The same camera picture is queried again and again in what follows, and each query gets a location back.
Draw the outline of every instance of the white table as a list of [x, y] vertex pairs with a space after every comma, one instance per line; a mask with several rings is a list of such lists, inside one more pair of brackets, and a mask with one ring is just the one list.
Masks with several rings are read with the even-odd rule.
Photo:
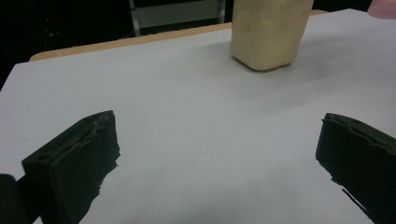
[[114, 110], [119, 167], [81, 223], [372, 223], [315, 160], [326, 112], [396, 136], [396, 21], [309, 19], [295, 63], [253, 72], [231, 30], [14, 67], [0, 171], [79, 119]]

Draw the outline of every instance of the wooden table edge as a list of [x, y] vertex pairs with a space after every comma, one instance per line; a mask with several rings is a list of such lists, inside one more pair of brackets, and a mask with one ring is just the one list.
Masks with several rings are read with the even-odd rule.
[[[313, 16], [313, 15], [319, 15], [319, 14], [323, 14], [323, 13], [326, 13], [326, 11], [312, 10], [310, 15]], [[215, 25], [203, 26], [203, 27], [198, 27], [198, 28], [191, 28], [191, 29], [187, 29], [187, 30], [160, 33], [160, 34], [156, 34], [156, 35], [144, 35], [144, 36], [133, 37], [133, 38], [119, 39], [119, 40], [114, 40], [114, 41], [78, 46], [78, 47], [67, 48], [67, 49], [49, 50], [49, 51], [44, 51], [44, 52], [40, 52], [40, 53], [33, 55], [30, 58], [29, 62], [44, 60], [44, 59], [49, 59], [49, 58], [62, 57], [62, 56], [67, 56], [67, 55], [87, 53], [87, 52], [92, 52], [92, 51], [97, 51], [97, 50], [102, 50], [102, 49], [114, 49], [114, 48], [130, 46], [130, 45], [144, 44], [144, 43], [148, 43], [148, 42], [165, 40], [165, 39], [176, 38], [176, 37], [182, 37], [182, 36], [186, 36], [186, 35], [198, 35], [198, 34], [203, 34], [203, 33], [208, 33], [208, 32], [213, 32], [213, 31], [231, 29], [231, 26], [232, 26], [232, 24], [230, 22], [228, 22], [228, 23], [215, 24]]]

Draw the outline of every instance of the white surface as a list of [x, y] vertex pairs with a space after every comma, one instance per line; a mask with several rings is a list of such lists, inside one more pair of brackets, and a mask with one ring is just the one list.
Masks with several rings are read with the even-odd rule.
[[231, 31], [18, 64], [0, 171], [113, 109], [119, 167], [81, 223], [372, 223], [316, 162], [326, 112], [396, 136], [396, 21], [311, 17], [292, 66], [252, 72]]

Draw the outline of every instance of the chair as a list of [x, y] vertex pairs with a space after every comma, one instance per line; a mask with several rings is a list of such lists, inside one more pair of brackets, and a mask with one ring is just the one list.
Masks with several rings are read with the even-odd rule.
[[140, 36], [140, 29], [162, 26], [187, 21], [218, 19], [224, 23], [225, 0], [202, 0], [184, 3], [135, 7], [134, 0], [129, 0], [135, 36]]

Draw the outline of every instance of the beige block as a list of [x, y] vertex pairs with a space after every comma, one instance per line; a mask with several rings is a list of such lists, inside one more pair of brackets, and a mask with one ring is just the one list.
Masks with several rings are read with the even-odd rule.
[[292, 63], [314, 0], [235, 0], [233, 56], [255, 70]]

